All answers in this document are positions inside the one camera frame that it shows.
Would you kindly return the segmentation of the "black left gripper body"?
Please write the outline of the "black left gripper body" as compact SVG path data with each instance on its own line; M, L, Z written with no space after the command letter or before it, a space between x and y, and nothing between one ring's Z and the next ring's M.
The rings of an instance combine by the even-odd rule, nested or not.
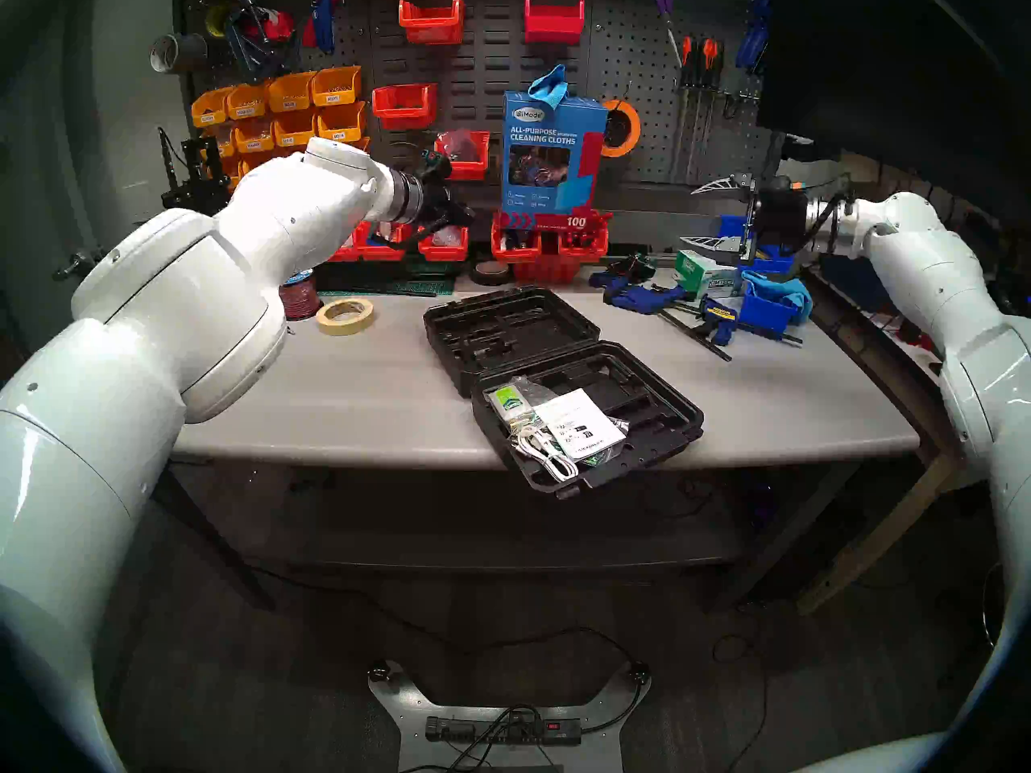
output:
M415 211L415 225L425 230L472 226L475 212L453 195L445 178L437 175L417 176L415 183L420 187L420 207Z

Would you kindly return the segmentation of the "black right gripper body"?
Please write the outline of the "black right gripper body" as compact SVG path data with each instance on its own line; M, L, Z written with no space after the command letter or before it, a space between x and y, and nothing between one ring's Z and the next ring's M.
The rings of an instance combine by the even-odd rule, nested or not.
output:
M747 258L740 265L746 266L762 246L776 245L787 256L803 245L809 202L804 184L792 179L754 184L753 193L739 196L745 205L741 240L747 242Z

